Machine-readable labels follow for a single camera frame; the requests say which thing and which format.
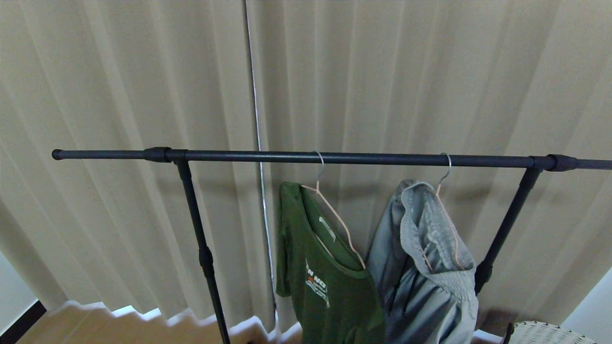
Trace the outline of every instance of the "white clothing tag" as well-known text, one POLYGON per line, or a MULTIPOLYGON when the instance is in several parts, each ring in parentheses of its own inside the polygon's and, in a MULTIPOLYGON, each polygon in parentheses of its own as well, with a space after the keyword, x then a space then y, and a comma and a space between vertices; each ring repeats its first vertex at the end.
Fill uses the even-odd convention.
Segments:
POLYGON ((332 239, 334 239, 334 242, 336 242, 336 233, 334 233, 334 231, 332 231, 332 229, 329 228, 329 225, 327 224, 327 222, 325 222, 325 219, 323 218, 323 216, 319 216, 319 222, 321 222, 323 226, 325 226, 329 235, 332 237, 332 239))

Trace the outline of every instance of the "metal hook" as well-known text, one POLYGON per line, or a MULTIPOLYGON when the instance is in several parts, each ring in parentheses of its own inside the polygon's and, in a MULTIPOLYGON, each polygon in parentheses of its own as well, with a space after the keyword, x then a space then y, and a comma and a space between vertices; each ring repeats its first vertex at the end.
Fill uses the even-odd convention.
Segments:
POLYGON ((440 155, 446 155, 446 157, 449 159, 449 170, 448 170, 448 171, 446 171, 446 174, 444 175, 444 177, 442 177, 442 179, 440 179, 440 182, 438 183, 438 188, 436 189, 436 196, 437 196, 437 195, 440 193, 440 186, 442 186, 442 181, 443 181, 443 180, 444 180, 446 177, 448 177, 448 176, 449 176, 449 174, 450 174, 450 169, 453 167, 453 163, 452 163, 452 160, 450 159, 450 155, 449 155, 449 154, 447 154, 447 153, 445 153, 445 152, 442 152, 442 153, 440 153, 440 155))
POLYGON ((317 151, 313 151, 313 152, 319 154, 319 158, 321 158, 321 171, 319 172, 319 175, 316 177, 316 181, 319 182, 319 179, 321 179, 321 175, 323 175, 323 171, 325 170, 325 160, 323 160, 323 156, 321 155, 321 153, 317 151))

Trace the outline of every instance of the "shirt label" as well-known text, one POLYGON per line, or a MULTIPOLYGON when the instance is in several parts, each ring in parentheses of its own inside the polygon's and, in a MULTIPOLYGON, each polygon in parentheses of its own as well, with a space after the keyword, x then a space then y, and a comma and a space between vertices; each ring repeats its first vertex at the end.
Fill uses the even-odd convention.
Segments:
POLYGON ((329 236, 331 236, 332 239, 334 240, 334 242, 336 242, 336 233, 334 233, 334 231, 332 231, 332 229, 329 228, 329 225, 327 224, 327 222, 325 222, 325 219, 323 218, 323 216, 319 216, 319 222, 321 222, 323 224, 325 229, 327 229, 327 232, 329 233, 329 236))
POLYGON ((327 285, 323 282, 319 277, 315 275, 315 272, 310 269, 308 266, 308 261, 306 261, 306 285, 312 289, 318 296, 320 296, 323 300, 325 300, 325 305, 329 308, 329 298, 327 297, 327 285))

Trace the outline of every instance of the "white wall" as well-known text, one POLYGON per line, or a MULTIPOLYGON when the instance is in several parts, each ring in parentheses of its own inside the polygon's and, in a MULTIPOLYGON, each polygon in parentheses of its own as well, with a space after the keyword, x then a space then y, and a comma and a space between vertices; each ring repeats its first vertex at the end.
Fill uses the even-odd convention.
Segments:
POLYGON ((0 281, 0 334, 3 334, 37 299, 2 252, 0 281))
POLYGON ((580 305, 561 324, 597 343, 612 338, 612 269, 589 292, 580 305))

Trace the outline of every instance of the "tan floor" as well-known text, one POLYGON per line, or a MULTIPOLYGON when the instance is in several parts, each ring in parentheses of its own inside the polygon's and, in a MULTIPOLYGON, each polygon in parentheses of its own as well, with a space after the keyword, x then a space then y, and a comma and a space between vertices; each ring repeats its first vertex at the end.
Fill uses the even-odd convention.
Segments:
MULTIPOLYGON (((233 344, 280 343, 270 341, 264 329, 253 323, 239 333, 230 331, 233 344)), ((283 343, 297 344, 300 333, 283 343)), ((67 302, 47 312, 21 338, 29 343, 221 343, 216 321, 197 321, 190 312, 175 316, 169 324, 160 315, 144 320, 136 312, 114 316, 104 305, 81 306, 67 302)))

